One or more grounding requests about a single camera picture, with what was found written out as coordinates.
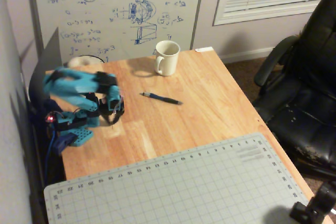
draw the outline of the white wall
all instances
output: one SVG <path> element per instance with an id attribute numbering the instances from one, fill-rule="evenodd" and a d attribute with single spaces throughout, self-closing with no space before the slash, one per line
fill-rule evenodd
<path id="1" fill-rule="evenodd" d="M 7 3 L 13 24 L 16 46 L 22 63 L 23 75 L 28 86 L 37 63 L 35 35 L 29 0 L 7 0 Z"/>
<path id="2" fill-rule="evenodd" d="M 6 0 L 0 0 L 0 223 L 31 223 L 29 183 L 20 141 L 27 136 L 25 97 Z"/>
<path id="3" fill-rule="evenodd" d="M 212 46 L 224 62 L 267 56 L 272 47 L 298 34 L 310 14 L 213 26 L 218 0 L 202 0 L 193 48 Z"/>

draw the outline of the gray cutting mat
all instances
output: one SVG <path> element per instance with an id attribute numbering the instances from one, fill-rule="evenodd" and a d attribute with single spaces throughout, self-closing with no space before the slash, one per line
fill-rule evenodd
<path id="1" fill-rule="evenodd" d="M 296 223 L 308 201 L 260 133 L 44 190 L 49 223 Z"/>

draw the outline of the pen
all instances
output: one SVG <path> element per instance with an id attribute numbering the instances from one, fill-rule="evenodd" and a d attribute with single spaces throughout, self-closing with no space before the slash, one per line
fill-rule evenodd
<path id="1" fill-rule="evenodd" d="M 154 99 L 157 99 L 163 102 L 168 102 L 168 103 L 173 103 L 173 104 L 178 104 L 178 105 L 183 104 L 183 102 L 180 102 L 180 101 L 177 101 L 171 98 L 167 98 L 167 97 L 161 97 L 159 95 L 148 93 L 148 92 L 142 92 L 140 94 L 143 95 L 144 97 L 154 98 Z"/>

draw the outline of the brown carpet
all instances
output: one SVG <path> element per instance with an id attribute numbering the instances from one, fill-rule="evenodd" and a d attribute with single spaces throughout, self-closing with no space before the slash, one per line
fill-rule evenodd
<path id="1" fill-rule="evenodd" d="M 258 97 L 259 87 L 253 82 L 253 78 L 260 68 L 265 58 L 247 60 L 236 63 L 225 64 L 233 78 L 246 95 L 246 97 L 252 102 Z M 304 178 L 311 190 L 316 193 L 317 189 L 321 186 L 322 182 L 315 179 Z M 336 216 L 330 216 L 336 223 Z"/>

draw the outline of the wooden desk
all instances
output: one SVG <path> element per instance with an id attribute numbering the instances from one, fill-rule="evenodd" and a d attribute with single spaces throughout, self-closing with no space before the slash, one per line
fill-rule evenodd
<path id="1" fill-rule="evenodd" d="M 305 195 L 312 191 L 248 101 L 215 51 L 181 52 L 176 73 L 158 76 L 154 57 L 78 68 L 114 73 L 125 97 L 125 114 L 113 127 L 62 153 L 67 179 L 135 163 L 187 148 L 262 132 Z M 139 95 L 147 91 L 184 102 L 182 106 Z M 73 107 L 57 99 L 64 110 Z"/>

